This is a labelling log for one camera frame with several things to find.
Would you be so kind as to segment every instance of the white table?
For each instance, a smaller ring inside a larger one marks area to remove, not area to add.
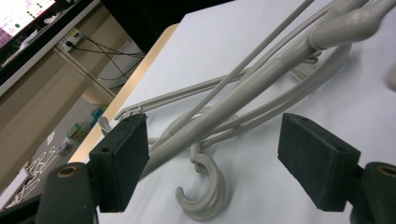
[[[301,2],[240,0],[187,15],[121,108],[228,74]],[[298,21],[326,3],[314,3]],[[396,163],[396,92],[384,82],[385,76],[396,72],[395,21],[393,10],[375,36],[353,46],[333,79],[287,111],[312,119],[360,150],[363,167],[369,161]],[[238,114],[295,83],[290,75],[282,77]],[[205,95],[148,112],[148,136],[160,136]],[[349,223],[350,204],[344,213],[319,211],[277,159],[280,124],[277,116],[207,150],[222,171],[229,194],[229,205],[208,223]],[[192,198],[205,192],[207,176],[195,173],[189,156],[188,151],[179,154],[140,181],[126,211],[100,214],[100,222],[195,223],[175,198],[178,186]]]

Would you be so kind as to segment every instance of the desk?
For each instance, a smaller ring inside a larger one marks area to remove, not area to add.
[[[235,1],[189,14],[122,107],[228,74],[298,4],[286,0]],[[315,3],[302,17],[324,4]],[[395,20],[393,10],[375,36],[354,45],[336,77],[288,110],[316,121],[359,149],[362,166],[369,161],[396,161],[396,93],[383,82],[396,63],[392,28]],[[238,114],[262,105],[295,83],[290,76],[282,77]],[[203,96],[205,93],[149,112],[148,136],[158,137],[172,120]],[[281,117],[277,116],[207,150],[222,171],[229,193],[229,205],[207,223],[348,223],[350,205],[344,213],[317,210],[277,159],[280,123]],[[182,152],[140,181],[126,211],[100,214],[100,222],[195,223],[183,214],[174,194],[178,186],[192,198],[205,192],[207,178],[194,172],[189,154]]]

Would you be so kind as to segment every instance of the black mount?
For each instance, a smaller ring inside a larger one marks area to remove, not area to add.
[[[123,212],[149,160],[146,115],[123,119],[90,152],[49,173],[43,193],[0,213],[0,223],[98,223],[100,211]]]
[[[344,211],[352,224],[396,223],[396,167],[383,162],[358,165],[360,152],[314,121],[284,114],[278,158],[316,207]]]

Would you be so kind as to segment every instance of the electrical socket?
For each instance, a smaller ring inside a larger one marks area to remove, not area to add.
[[[66,42],[70,41],[70,43],[72,43],[73,45],[76,45],[77,42],[81,39],[81,36],[78,34],[80,34],[80,31],[76,27],[73,27],[73,29],[71,31],[69,31],[69,33],[67,33],[67,35],[65,35],[64,38],[61,39],[61,41],[59,41],[59,44],[66,51],[69,51],[71,49],[71,47],[67,46]]]

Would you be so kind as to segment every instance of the computer screen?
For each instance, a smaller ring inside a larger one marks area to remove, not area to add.
[[[2,2],[0,48],[54,3],[54,0],[6,0]]]

